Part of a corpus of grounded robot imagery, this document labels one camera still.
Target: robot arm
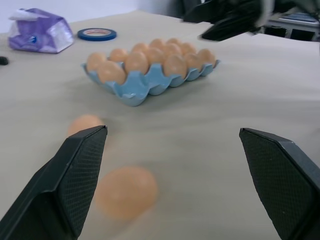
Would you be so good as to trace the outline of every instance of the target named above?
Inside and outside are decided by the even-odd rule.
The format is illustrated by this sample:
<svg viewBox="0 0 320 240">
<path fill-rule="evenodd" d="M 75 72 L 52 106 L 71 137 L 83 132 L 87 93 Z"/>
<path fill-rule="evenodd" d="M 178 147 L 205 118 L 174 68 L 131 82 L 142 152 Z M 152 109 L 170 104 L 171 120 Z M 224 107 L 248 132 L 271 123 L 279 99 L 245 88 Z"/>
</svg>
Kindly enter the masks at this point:
<svg viewBox="0 0 320 240">
<path fill-rule="evenodd" d="M 210 0 L 187 12 L 183 21 L 210 22 L 214 26 L 201 37 L 223 41 L 236 35 L 255 32 L 270 19 L 302 11 L 319 21 L 320 0 Z"/>
</svg>

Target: blue egg carton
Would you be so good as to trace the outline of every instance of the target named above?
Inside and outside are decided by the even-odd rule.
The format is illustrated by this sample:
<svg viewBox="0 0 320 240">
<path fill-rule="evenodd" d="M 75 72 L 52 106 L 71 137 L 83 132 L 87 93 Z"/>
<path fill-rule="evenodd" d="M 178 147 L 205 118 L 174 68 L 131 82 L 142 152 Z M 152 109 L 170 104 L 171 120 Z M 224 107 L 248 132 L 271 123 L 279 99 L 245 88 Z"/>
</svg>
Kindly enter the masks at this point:
<svg viewBox="0 0 320 240">
<path fill-rule="evenodd" d="M 129 72 L 126 81 L 123 85 L 119 85 L 115 81 L 107 81 L 102 83 L 96 71 L 87 71 L 87 65 L 84 63 L 82 67 L 89 78 L 99 86 L 102 86 L 108 92 L 116 95 L 121 102 L 128 106 L 136 107 L 147 98 L 148 95 L 157 96 L 162 94 L 168 87 L 176 88 L 183 84 L 185 81 L 193 81 L 198 77 L 207 76 L 210 74 L 220 63 L 216 61 L 215 66 L 212 64 L 204 64 L 202 71 L 199 72 L 197 68 L 189 68 L 185 78 L 179 74 L 165 76 L 160 63 L 154 63 L 150 66 L 146 75 L 140 71 Z"/>
</svg>

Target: egg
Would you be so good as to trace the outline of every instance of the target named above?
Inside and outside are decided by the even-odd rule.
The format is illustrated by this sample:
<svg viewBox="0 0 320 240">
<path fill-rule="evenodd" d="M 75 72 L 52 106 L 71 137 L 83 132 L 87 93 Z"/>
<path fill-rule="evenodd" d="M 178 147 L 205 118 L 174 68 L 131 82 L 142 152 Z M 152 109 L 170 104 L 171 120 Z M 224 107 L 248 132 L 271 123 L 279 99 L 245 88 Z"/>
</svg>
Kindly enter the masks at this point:
<svg viewBox="0 0 320 240">
<path fill-rule="evenodd" d="M 94 196 L 97 208 L 107 216 L 132 220 L 156 203 L 158 184 L 147 169 L 126 166 L 103 177 Z"/>
<path fill-rule="evenodd" d="M 136 45 L 134 45 L 134 47 L 132 48 L 131 52 L 145 52 L 147 51 L 149 48 L 149 46 L 143 42 L 137 43 Z"/>
<path fill-rule="evenodd" d="M 213 66 L 216 65 L 216 57 L 211 51 L 207 48 L 201 49 L 198 52 L 198 57 L 202 60 L 205 64 L 212 64 Z"/>
<path fill-rule="evenodd" d="M 166 57 L 169 57 L 172 54 L 182 55 L 180 47 L 175 43 L 168 43 L 164 46 L 164 53 Z"/>
<path fill-rule="evenodd" d="M 180 45 L 181 51 L 183 55 L 186 55 L 188 53 L 196 54 L 197 50 L 196 47 L 189 43 L 189 42 L 184 42 Z"/>
<path fill-rule="evenodd" d="M 145 56 L 148 59 L 149 64 L 163 64 L 166 60 L 166 55 L 159 48 L 150 47 L 146 52 Z"/>
<path fill-rule="evenodd" d="M 99 80 L 104 84 L 105 82 L 115 81 L 122 85 L 126 82 L 126 73 L 117 63 L 114 61 L 106 61 L 102 63 L 97 69 Z"/>
<path fill-rule="evenodd" d="M 184 79 L 187 76 L 187 72 L 187 62 L 179 54 L 169 56 L 163 64 L 163 73 L 167 77 L 173 74 L 179 74 Z"/>
<path fill-rule="evenodd" d="M 145 75 L 149 70 L 149 62 L 146 55 L 139 51 L 130 53 L 124 62 L 124 69 L 127 73 L 140 71 Z"/>
<path fill-rule="evenodd" d="M 198 69 L 199 72 L 201 71 L 203 62 L 197 54 L 189 52 L 184 55 L 184 59 L 188 68 L 195 68 Z"/>
<path fill-rule="evenodd" d="M 178 38 L 173 37 L 166 41 L 166 44 L 177 44 L 180 47 L 182 42 Z"/>
<path fill-rule="evenodd" d="M 123 48 L 116 48 L 111 51 L 109 59 L 114 62 L 124 62 L 128 55 L 127 50 Z"/>
<path fill-rule="evenodd" d="M 79 131 L 105 125 L 102 120 L 95 115 L 82 115 L 75 119 L 68 128 L 67 136 L 76 134 Z"/>
<path fill-rule="evenodd" d="M 100 64 L 107 61 L 107 57 L 102 52 L 93 52 L 89 55 L 89 57 L 86 60 L 86 70 L 88 72 L 90 71 L 96 71 Z"/>
<path fill-rule="evenodd" d="M 149 44 L 149 47 L 150 48 L 157 48 L 157 49 L 160 49 L 161 51 L 164 51 L 165 45 L 166 44 L 165 44 L 164 40 L 162 40 L 161 38 L 156 38 Z"/>
</svg>

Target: wall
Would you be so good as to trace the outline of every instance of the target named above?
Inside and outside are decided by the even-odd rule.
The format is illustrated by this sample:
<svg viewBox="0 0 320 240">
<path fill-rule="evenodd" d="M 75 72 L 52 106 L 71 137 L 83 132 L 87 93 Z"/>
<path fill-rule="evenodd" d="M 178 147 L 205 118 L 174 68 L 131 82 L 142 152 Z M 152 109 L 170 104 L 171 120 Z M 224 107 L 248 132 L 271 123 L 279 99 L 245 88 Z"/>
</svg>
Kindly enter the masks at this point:
<svg viewBox="0 0 320 240">
<path fill-rule="evenodd" d="M 122 14 L 141 9 L 172 17 L 182 15 L 181 0 L 3 0 L 0 6 L 0 33 L 9 30 L 8 17 L 17 9 L 39 8 L 66 18 L 68 22 Z"/>
</svg>

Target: beige table surface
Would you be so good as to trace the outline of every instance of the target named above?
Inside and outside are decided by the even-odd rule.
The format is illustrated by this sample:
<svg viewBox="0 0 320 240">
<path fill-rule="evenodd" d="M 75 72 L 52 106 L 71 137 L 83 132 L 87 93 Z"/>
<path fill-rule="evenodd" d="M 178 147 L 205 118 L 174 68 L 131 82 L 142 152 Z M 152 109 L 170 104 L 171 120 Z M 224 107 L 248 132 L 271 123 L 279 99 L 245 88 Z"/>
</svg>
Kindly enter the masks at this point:
<svg viewBox="0 0 320 240">
<path fill-rule="evenodd" d="M 315 42 L 243 34 L 198 40 L 208 23 L 135 11 L 71 24 L 118 32 L 115 40 L 75 44 L 57 55 L 14 51 L 0 36 L 0 217 L 64 141 L 82 114 L 109 129 L 100 177 L 139 165 L 156 176 L 160 198 L 130 224 L 91 205 L 80 240 L 278 240 L 255 191 L 241 127 L 295 141 L 320 163 L 320 56 Z M 90 82 L 80 64 L 94 51 L 130 49 L 178 37 L 211 48 L 222 63 L 208 77 L 129 107 Z"/>
</svg>

